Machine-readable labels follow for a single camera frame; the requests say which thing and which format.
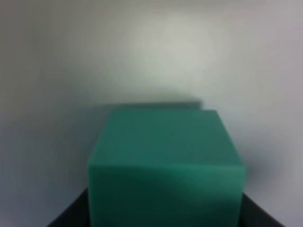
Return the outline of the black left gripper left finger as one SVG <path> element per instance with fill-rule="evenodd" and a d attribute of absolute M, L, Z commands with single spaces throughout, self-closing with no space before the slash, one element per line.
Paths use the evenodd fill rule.
<path fill-rule="evenodd" d="M 48 227 L 89 227 L 89 202 L 88 189 L 85 189 L 81 195 Z"/>

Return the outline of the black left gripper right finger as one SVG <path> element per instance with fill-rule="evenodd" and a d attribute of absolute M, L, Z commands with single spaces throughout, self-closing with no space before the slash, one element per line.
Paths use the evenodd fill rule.
<path fill-rule="evenodd" d="M 267 212 L 265 212 L 246 194 L 243 194 L 242 196 L 240 226 L 241 227 L 283 227 L 281 223 L 279 223 Z"/>

